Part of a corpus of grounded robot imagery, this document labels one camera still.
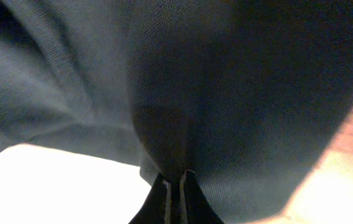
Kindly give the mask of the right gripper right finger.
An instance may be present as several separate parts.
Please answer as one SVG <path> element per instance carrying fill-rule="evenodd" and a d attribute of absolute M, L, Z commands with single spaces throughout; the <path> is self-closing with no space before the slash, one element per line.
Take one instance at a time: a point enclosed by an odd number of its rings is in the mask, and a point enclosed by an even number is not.
<path fill-rule="evenodd" d="M 179 190 L 182 224 L 224 224 L 202 193 L 193 170 L 185 170 Z"/>

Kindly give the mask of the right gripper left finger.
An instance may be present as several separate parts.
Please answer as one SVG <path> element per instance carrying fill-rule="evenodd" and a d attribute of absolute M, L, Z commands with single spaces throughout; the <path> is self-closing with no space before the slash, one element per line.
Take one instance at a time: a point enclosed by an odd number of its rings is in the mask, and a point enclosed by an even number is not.
<path fill-rule="evenodd" d="M 171 184 L 158 174 L 142 207 L 129 224 L 171 224 Z"/>

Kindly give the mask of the black polo shirt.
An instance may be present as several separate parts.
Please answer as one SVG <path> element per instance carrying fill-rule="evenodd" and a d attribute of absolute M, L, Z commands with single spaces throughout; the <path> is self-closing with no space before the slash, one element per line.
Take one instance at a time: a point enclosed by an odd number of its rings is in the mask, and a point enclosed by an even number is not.
<path fill-rule="evenodd" d="M 193 170 L 224 223 L 283 209 L 353 107 L 353 1 L 1 0 L 0 152 Z"/>

